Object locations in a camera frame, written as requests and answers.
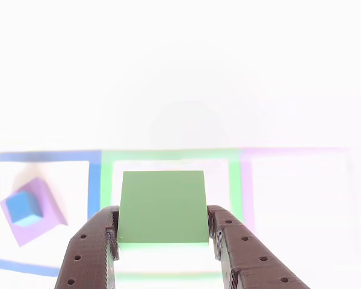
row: blue square outline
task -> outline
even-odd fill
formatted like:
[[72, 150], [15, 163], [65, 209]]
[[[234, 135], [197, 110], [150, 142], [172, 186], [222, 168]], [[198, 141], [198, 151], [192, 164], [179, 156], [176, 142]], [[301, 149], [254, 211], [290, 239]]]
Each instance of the blue square outline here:
[[[102, 151], [15, 152], [0, 154], [0, 162], [6, 161], [24, 163], [89, 161], [88, 219], [100, 210], [100, 172], [102, 168]], [[50, 277], [57, 277], [60, 271], [60, 268], [24, 264], [1, 259], [0, 269]]]

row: blue cube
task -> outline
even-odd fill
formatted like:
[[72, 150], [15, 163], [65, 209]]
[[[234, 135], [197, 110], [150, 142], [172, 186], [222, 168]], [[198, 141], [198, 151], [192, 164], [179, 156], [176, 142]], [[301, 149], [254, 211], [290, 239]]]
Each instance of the blue cube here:
[[21, 191], [5, 200], [12, 223], [27, 227], [43, 218], [42, 211], [36, 197], [27, 191]]

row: purple block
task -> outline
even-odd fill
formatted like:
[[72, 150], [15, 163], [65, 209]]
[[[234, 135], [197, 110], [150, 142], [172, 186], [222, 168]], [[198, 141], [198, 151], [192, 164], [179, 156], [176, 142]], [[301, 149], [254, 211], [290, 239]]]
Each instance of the purple block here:
[[4, 212], [5, 218], [10, 224], [12, 233], [19, 246], [23, 246], [29, 243], [33, 239], [43, 235], [45, 232], [48, 232], [57, 225], [68, 225], [47, 183], [45, 183], [42, 179], [32, 179], [30, 182], [12, 193], [11, 196], [18, 194], [21, 191], [28, 191], [34, 194], [40, 205], [43, 219], [28, 227], [17, 226], [12, 224], [10, 213], [5, 204], [5, 199], [0, 202], [0, 206]]

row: green tape border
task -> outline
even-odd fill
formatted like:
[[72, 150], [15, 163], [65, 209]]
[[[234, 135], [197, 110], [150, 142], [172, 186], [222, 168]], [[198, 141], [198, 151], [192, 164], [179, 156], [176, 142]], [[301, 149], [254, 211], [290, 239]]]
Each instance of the green tape border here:
[[224, 159], [229, 160], [230, 203], [234, 216], [244, 221], [242, 208], [241, 160], [239, 149], [176, 150], [176, 151], [102, 151], [102, 171], [100, 176], [100, 208], [111, 205], [113, 186], [113, 164], [115, 161], [155, 161], [184, 159]]
[[115, 281], [203, 281], [222, 279], [221, 272], [189, 273], [189, 274], [166, 274], [166, 273], [116, 273]]

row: green cube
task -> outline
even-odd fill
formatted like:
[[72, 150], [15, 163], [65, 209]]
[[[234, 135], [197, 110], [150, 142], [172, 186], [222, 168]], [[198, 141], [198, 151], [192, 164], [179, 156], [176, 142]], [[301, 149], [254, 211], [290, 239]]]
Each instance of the green cube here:
[[203, 171], [124, 172], [117, 238], [121, 249], [208, 244]]

